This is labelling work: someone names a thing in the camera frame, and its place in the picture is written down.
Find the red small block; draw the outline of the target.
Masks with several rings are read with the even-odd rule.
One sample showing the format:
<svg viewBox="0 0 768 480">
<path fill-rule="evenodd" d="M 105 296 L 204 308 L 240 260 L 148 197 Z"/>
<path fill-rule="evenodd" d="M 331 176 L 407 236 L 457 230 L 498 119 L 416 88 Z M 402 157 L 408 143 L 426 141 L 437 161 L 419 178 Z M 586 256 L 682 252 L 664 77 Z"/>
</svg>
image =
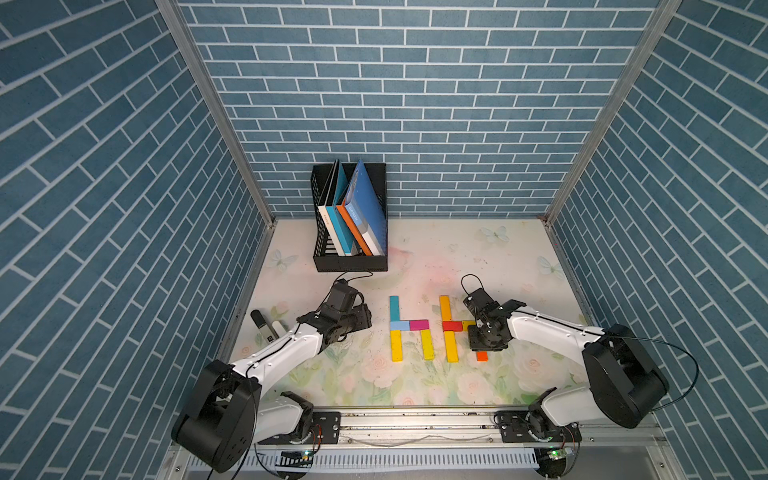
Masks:
<svg viewBox="0 0 768 480">
<path fill-rule="evenodd" d="M 442 327 L 444 332 L 463 332 L 465 330 L 462 321 L 443 321 Z"/>
</svg>

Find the teal long block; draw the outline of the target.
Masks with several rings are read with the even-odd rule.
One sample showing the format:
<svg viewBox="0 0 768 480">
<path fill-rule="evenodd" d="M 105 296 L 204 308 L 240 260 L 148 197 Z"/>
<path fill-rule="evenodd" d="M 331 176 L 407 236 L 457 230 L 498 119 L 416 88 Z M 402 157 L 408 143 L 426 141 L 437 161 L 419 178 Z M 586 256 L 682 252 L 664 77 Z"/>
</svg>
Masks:
<svg viewBox="0 0 768 480">
<path fill-rule="evenodd" d="M 390 296 L 389 297 L 389 312 L 390 312 L 390 321 L 391 322 L 398 322 L 400 317 L 400 304 L 399 304 L 399 297 L 398 296 Z"/>
</svg>

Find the yellow long block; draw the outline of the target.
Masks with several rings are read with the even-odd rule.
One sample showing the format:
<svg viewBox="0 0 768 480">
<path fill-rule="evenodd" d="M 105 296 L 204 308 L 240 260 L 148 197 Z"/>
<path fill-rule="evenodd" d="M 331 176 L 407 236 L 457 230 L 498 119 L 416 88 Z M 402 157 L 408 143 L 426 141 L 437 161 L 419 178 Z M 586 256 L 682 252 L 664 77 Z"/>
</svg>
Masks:
<svg viewBox="0 0 768 480">
<path fill-rule="evenodd" d="M 401 338 L 401 331 L 390 331 L 390 345 L 391 345 L 391 358 L 395 363 L 403 361 L 403 344 Z"/>
</svg>

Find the light blue block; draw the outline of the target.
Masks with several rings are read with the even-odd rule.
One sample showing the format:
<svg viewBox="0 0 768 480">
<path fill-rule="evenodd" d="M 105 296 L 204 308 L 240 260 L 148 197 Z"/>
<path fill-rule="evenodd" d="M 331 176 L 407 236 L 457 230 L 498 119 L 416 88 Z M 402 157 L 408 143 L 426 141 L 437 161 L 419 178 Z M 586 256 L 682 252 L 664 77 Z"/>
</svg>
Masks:
<svg viewBox="0 0 768 480">
<path fill-rule="evenodd" d="M 391 331 L 410 331 L 409 321 L 391 321 L 389 323 Z"/>
</svg>

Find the magenta block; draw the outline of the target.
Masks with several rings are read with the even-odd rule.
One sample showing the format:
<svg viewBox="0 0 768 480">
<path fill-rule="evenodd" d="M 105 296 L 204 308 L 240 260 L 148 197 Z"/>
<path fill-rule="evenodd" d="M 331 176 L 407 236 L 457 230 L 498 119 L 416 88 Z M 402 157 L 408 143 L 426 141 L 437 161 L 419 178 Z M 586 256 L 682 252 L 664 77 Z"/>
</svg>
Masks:
<svg viewBox="0 0 768 480">
<path fill-rule="evenodd" d="M 411 320 L 409 321 L 409 329 L 411 331 L 424 331 L 429 330 L 430 325 L 428 320 Z"/>
</svg>

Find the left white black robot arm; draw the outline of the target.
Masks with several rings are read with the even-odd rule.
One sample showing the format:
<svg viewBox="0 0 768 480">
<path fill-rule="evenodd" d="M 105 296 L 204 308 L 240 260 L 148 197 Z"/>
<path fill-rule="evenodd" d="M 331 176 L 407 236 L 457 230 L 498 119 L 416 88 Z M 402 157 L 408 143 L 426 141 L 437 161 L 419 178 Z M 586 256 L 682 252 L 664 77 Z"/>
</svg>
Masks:
<svg viewBox="0 0 768 480">
<path fill-rule="evenodd" d="M 282 337 L 244 359 L 206 365 L 172 427 L 172 441 L 217 473 L 242 462 L 261 441 L 306 441 L 312 436 L 310 401 L 289 391 L 265 404 L 262 398 L 304 362 L 371 326 L 364 295 L 336 280 L 321 304 Z"/>
</svg>

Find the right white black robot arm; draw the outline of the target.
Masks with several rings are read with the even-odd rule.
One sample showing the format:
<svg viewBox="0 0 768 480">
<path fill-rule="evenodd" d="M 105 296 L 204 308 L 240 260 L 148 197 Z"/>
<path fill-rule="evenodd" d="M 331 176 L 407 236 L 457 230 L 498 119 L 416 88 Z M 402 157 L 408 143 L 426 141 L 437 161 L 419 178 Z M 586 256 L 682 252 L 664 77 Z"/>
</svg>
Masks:
<svg viewBox="0 0 768 480">
<path fill-rule="evenodd" d="M 475 352 L 497 352 L 513 340 L 546 348 L 585 369 L 578 387 L 549 387 L 528 407 L 534 436 L 589 420 L 607 419 L 633 429 L 668 393 L 669 384 L 641 339 L 620 324 L 592 328 L 535 313 L 517 300 L 501 304 L 482 288 L 463 300 L 474 318 L 468 327 Z"/>
</svg>

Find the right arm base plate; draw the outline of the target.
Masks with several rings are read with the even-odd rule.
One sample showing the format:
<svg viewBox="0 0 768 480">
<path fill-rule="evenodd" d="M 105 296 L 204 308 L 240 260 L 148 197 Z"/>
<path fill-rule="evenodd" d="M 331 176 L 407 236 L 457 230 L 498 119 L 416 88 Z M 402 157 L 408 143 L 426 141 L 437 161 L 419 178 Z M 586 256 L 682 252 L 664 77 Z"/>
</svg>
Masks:
<svg viewBox="0 0 768 480">
<path fill-rule="evenodd" d="M 582 441 L 577 424 L 557 426 L 540 412 L 501 410 L 492 416 L 504 443 L 574 443 Z"/>
</svg>

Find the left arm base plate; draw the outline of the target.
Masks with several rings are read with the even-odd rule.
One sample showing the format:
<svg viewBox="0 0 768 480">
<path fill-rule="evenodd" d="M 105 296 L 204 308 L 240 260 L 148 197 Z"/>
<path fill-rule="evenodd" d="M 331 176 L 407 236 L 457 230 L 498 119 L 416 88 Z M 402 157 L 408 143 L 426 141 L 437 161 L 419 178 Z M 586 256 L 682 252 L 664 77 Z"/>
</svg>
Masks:
<svg viewBox="0 0 768 480">
<path fill-rule="evenodd" d="M 339 442 L 342 415 L 339 411 L 319 411 L 312 414 L 310 421 L 304 424 L 308 427 L 305 433 L 277 434 L 258 442 L 259 445 L 312 445 L 314 435 L 316 442 L 322 446 L 336 445 Z"/>
</svg>

